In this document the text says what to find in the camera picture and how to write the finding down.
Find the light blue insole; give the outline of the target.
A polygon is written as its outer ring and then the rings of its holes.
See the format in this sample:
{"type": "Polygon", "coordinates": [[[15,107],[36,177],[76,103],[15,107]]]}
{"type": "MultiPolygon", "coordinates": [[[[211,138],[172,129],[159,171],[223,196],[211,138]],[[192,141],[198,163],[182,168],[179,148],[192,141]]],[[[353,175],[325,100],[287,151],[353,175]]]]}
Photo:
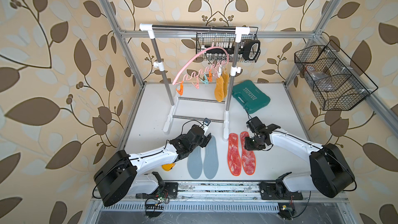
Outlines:
{"type": "Polygon", "coordinates": [[[217,140],[211,137],[209,143],[205,147],[205,158],[203,161],[203,172],[207,179],[213,179],[219,169],[219,160],[217,152],[217,140]]]}
{"type": "Polygon", "coordinates": [[[203,171],[201,150],[202,148],[198,146],[188,156],[187,169],[193,179],[198,179],[203,171]]]}

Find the red insole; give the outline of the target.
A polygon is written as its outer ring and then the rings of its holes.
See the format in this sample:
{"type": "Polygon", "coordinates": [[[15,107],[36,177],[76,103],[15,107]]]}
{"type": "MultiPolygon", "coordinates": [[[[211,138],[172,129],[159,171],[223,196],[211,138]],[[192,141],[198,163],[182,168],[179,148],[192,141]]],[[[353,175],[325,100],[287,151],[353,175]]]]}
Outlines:
{"type": "Polygon", "coordinates": [[[244,172],[247,175],[253,175],[256,170],[256,157],[253,151],[247,150],[245,148],[245,138],[249,137],[249,133],[247,131],[242,132],[240,134],[240,143],[241,143],[241,163],[244,169],[244,172]]]}
{"type": "Polygon", "coordinates": [[[228,138],[228,167],[233,176],[240,176],[241,174],[241,157],[239,154],[239,141],[236,133],[229,134],[228,138]]]}

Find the pink multi-clip hanger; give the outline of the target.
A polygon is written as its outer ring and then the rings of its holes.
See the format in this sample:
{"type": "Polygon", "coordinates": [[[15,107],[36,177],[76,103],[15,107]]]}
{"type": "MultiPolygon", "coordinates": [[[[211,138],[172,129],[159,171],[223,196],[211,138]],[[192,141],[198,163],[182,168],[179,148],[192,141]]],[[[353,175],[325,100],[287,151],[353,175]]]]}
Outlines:
{"type": "Polygon", "coordinates": [[[191,80],[201,80],[203,75],[207,75],[209,72],[215,72],[217,75],[221,75],[221,70],[226,67],[229,63],[229,54],[227,51],[219,46],[213,46],[206,49],[202,49],[197,53],[192,59],[190,59],[177,73],[174,80],[172,80],[172,85],[179,85],[181,82],[188,82],[191,80]],[[225,60],[209,61],[200,57],[206,51],[212,49],[220,48],[225,52],[227,58],[225,60]]]}

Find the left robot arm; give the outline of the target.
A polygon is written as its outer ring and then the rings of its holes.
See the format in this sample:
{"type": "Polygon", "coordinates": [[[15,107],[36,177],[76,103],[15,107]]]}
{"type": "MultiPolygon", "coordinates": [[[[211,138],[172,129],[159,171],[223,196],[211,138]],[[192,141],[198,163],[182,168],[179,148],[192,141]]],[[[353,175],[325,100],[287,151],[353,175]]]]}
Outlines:
{"type": "Polygon", "coordinates": [[[158,149],[133,154],[117,151],[93,177],[103,205],[112,206],[127,195],[159,195],[165,183],[159,173],[152,170],[183,160],[198,147],[206,147],[212,138],[211,134],[206,135],[209,125],[209,119],[194,124],[186,134],[166,141],[158,149]]]}

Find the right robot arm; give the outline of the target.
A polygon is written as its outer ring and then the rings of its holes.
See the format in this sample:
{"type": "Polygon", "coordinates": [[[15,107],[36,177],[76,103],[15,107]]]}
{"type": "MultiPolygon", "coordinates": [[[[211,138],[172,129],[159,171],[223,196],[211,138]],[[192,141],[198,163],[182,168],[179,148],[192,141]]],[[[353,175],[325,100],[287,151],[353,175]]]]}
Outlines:
{"type": "Polygon", "coordinates": [[[244,148],[248,151],[266,151],[280,147],[301,158],[310,171],[287,172],[278,177],[270,190],[270,198],[283,199],[302,191],[317,191],[328,198],[334,198],[348,186],[356,183],[353,171],[344,155],[334,144],[321,145],[299,138],[276,124],[265,125],[258,117],[246,122],[252,136],[245,138],[244,148]]]}

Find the green plastic tool case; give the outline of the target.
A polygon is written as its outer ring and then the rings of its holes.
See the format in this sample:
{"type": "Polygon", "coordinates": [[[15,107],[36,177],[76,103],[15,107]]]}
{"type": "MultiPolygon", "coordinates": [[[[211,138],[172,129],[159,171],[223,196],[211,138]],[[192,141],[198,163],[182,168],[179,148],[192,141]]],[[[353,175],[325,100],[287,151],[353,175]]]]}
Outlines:
{"type": "Polygon", "coordinates": [[[268,106],[271,102],[270,97],[250,80],[235,85],[232,89],[232,96],[250,115],[268,106]]]}

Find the yellow tape measure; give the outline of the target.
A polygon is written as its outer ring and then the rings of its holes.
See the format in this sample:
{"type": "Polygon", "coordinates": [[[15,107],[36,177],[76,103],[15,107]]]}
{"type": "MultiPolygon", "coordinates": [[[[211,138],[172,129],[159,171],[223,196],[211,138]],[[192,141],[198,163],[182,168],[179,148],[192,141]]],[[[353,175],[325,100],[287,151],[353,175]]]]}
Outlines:
{"type": "Polygon", "coordinates": [[[167,172],[168,172],[168,171],[172,170],[174,166],[175,166],[175,163],[170,163],[170,164],[164,164],[164,165],[162,165],[161,168],[162,168],[164,171],[167,171],[167,172]]]}

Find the orange clothes peg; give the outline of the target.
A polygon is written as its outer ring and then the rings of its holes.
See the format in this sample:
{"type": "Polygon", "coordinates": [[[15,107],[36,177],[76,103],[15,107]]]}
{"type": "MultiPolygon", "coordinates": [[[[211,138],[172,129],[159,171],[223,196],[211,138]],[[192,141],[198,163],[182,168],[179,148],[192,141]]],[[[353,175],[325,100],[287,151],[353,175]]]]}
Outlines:
{"type": "Polygon", "coordinates": [[[183,88],[184,88],[183,82],[181,82],[181,83],[179,84],[179,88],[176,89],[177,93],[178,93],[180,96],[183,95],[183,91],[184,91],[183,88]]]}

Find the orange yellow insole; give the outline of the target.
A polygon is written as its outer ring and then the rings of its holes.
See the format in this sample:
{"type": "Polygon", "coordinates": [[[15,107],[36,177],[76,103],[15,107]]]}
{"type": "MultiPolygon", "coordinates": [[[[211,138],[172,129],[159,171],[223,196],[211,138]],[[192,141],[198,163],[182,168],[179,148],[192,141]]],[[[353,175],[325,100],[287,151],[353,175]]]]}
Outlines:
{"type": "Polygon", "coordinates": [[[222,102],[224,100],[222,84],[223,84],[223,78],[222,76],[220,76],[216,80],[216,88],[214,90],[215,99],[218,102],[222,102]]]}
{"type": "Polygon", "coordinates": [[[224,69],[222,71],[222,78],[223,78],[223,84],[222,84],[222,88],[223,88],[223,97],[226,98],[228,95],[228,83],[229,83],[229,74],[227,73],[227,70],[224,69]]]}

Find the plastic bag in basket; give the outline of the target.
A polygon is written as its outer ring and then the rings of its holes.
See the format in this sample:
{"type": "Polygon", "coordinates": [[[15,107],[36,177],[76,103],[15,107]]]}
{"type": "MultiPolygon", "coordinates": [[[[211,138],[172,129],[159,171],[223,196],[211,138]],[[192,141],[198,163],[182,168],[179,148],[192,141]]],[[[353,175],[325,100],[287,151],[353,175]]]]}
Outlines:
{"type": "Polygon", "coordinates": [[[306,66],[309,76],[313,80],[314,89],[317,91],[334,91],[332,77],[324,72],[316,71],[316,69],[308,65],[306,66]]]}

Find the white clothes rack with steel bars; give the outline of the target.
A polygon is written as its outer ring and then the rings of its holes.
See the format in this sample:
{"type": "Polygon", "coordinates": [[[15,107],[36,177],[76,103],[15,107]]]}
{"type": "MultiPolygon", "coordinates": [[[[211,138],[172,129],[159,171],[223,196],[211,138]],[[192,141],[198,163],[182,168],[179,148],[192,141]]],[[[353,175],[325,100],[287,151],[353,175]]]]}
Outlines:
{"type": "MultiPolygon", "coordinates": [[[[158,68],[162,75],[165,75],[165,69],[164,69],[164,64],[160,59],[160,54],[159,54],[159,49],[155,40],[155,31],[177,31],[177,32],[182,32],[182,33],[190,33],[190,32],[197,32],[197,33],[205,33],[205,34],[231,34],[232,35],[232,40],[233,44],[231,44],[231,48],[233,48],[233,60],[232,60],[232,65],[230,69],[230,79],[228,80],[228,88],[227,88],[227,101],[225,102],[225,107],[224,107],[224,114],[223,114],[223,120],[221,121],[223,123],[223,138],[225,140],[228,139],[230,130],[230,104],[231,104],[231,97],[232,97],[232,89],[234,86],[234,80],[235,76],[237,73],[241,71],[241,68],[237,66],[237,59],[238,59],[238,51],[239,47],[242,44],[242,37],[244,35],[249,35],[250,34],[250,28],[249,27],[189,27],[189,26],[162,26],[162,25],[153,25],[153,24],[140,24],[140,30],[143,32],[147,32],[149,35],[149,38],[152,42],[152,46],[155,51],[155,55],[157,58],[157,62],[154,62],[153,66],[158,68]]],[[[208,75],[207,80],[210,81],[212,77],[212,72],[215,72],[217,74],[217,78],[222,77],[222,69],[224,67],[227,67],[227,64],[229,63],[229,53],[228,51],[223,47],[220,46],[219,44],[213,42],[212,45],[209,48],[202,49],[199,53],[197,53],[194,57],[192,57],[183,67],[182,69],[177,73],[175,79],[172,81],[172,85],[180,85],[180,88],[178,89],[178,92],[183,92],[183,85],[185,82],[189,82],[193,79],[196,80],[196,82],[193,84],[197,89],[200,87],[200,80],[202,79],[203,76],[208,75]],[[214,49],[219,49],[221,50],[225,55],[225,59],[220,59],[218,62],[214,65],[210,65],[205,67],[204,70],[199,70],[198,72],[192,72],[190,75],[184,75],[181,77],[182,73],[186,71],[187,67],[200,55],[205,54],[207,51],[214,50],[214,49]]]]}

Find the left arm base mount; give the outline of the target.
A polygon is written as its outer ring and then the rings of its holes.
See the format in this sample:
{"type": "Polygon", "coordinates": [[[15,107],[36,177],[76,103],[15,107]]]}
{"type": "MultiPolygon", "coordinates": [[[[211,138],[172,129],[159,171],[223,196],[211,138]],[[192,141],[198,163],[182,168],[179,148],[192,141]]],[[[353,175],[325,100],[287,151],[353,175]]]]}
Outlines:
{"type": "Polygon", "coordinates": [[[158,172],[141,175],[139,179],[135,185],[141,188],[141,192],[136,193],[135,197],[145,200],[145,215],[148,218],[160,216],[165,205],[177,198],[178,183],[165,182],[158,172]]]}

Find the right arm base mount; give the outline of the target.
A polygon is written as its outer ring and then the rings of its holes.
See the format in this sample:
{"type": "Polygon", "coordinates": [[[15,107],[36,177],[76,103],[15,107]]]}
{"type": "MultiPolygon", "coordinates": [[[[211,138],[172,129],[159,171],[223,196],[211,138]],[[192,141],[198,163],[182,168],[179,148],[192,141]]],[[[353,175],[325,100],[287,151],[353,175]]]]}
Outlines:
{"type": "Polygon", "coordinates": [[[278,177],[274,182],[262,181],[259,183],[260,195],[262,200],[303,200],[300,192],[290,192],[283,184],[283,179],[291,174],[285,173],[278,177]]]}

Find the aluminium frame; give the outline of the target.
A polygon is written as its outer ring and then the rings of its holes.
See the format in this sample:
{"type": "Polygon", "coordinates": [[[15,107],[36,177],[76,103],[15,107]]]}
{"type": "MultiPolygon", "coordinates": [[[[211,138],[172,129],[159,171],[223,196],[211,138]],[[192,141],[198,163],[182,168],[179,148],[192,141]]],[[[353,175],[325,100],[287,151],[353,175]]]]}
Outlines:
{"type": "MultiPolygon", "coordinates": [[[[131,13],[152,0],[124,0],[131,13]]],[[[145,79],[121,32],[117,10],[100,0],[127,56],[126,76],[145,79]]],[[[351,169],[348,197],[365,224],[398,221],[398,0],[164,0],[166,10],[187,7],[173,25],[144,15],[133,30],[152,45],[142,50],[163,77],[166,107],[154,117],[169,132],[179,100],[189,89],[213,88],[223,110],[219,143],[227,171],[241,175],[240,132],[246,119],[277,99],[254,92],[242,118],[231,115],[232,90],[243,79],[240,61],[269,76],[284,61],[293,69],[278,83],[289,91],[314,151],[338,148],[351,169]]]]}

